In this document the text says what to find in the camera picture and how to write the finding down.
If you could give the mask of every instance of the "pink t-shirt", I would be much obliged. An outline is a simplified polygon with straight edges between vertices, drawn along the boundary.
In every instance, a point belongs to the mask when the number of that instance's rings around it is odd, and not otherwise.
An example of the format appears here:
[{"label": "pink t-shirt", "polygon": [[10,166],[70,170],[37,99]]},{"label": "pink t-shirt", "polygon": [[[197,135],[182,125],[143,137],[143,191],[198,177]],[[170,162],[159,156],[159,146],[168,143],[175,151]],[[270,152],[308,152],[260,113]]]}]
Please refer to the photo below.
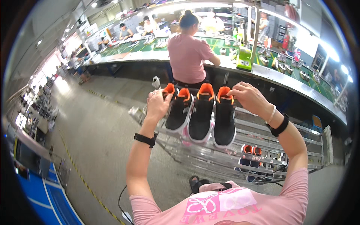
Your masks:
[{"label": "pink t-shirt", "polygon": [[145,196],[131,195],[130,203],[135,225],[202,224],[215,225],[221,221],[253,224],[302,224],[308,202],[307,169],[299,168],[287,177],[279,196],[265,195],[239,187],[225,191],[219,183],[203,185],[194,194],[162,212],[156,203]]},{"label": "pink t-shirt", "polygon": [[202,60],[214,56],[214,52],[204,40],[191,35],[176,34],[167,43],[170,65],[175,80],[195,84],[205,80]]}]

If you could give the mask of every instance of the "silver bracelet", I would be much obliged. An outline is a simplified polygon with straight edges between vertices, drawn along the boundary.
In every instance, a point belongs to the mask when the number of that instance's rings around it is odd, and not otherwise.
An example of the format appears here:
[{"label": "silver bracelet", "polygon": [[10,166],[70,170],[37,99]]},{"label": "silver bracelet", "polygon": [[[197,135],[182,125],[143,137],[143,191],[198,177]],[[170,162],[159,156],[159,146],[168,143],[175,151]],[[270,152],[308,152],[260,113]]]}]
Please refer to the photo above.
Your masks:
[{"label": "silver bracelet", "polygon": [[270,119],[269,119],[269,121],[267,122],[268,124],[269,124],[269,123],[271,122],[271,120],[273,119],[274,114],[275,114],[275,111],[276,111],[276,106],[274,105],[273,113],[271,114]]}]

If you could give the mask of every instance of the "hand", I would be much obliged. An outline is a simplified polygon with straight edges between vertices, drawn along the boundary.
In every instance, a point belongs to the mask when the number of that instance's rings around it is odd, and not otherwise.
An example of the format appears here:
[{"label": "hand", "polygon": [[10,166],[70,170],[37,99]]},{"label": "hand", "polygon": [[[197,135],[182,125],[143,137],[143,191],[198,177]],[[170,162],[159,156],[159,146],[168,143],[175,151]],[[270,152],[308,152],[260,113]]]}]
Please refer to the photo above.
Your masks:
[{"label": "hand", "polygon": [[147,99],[148,103],[148,112],[145,120],[151,122],[156,125],[161,118],[163,118],[169,109],[170,100],[172,98],[172,94],[168,94],[164,100],[162,93],[164,89],[155,90],[149,93],[149,97]]},{"label": "hand", "polygon": [[274,105],[260,93],[258,89],[245,82],[237,83],[228,95],[233,95],[244,107],[253,114],[268,121],[274,110]]}]

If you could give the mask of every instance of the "striped shirt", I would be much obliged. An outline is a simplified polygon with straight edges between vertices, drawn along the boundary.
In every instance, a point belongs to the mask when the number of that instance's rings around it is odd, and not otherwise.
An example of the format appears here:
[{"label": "striped shirt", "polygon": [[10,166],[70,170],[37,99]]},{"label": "striped shirt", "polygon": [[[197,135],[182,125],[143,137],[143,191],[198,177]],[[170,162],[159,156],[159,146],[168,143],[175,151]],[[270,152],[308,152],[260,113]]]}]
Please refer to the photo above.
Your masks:
[{"label": "striped shirt", "polygon": [[[261,18],[260,19],[260,26],[262,26],[262,25],[267,25],[268,26],[269,25],[269,20]],[[266,36],[265,29],[259,29],[259,37],[257,38],[257,41],[263,43],[265,41],[265,36]]]}]

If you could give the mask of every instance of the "hair bun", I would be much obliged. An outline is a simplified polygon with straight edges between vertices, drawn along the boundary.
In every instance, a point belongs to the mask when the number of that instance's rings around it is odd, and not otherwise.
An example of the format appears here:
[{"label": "hair bun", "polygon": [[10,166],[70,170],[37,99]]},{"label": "hair bun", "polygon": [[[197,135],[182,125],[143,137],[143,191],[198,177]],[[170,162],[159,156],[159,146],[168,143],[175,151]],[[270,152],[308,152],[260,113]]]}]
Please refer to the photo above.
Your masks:
[{"label": "hair bun", "polygon": [[192,12],[189,9],[185,11],[185,15],[191,15],[191,14]]}]

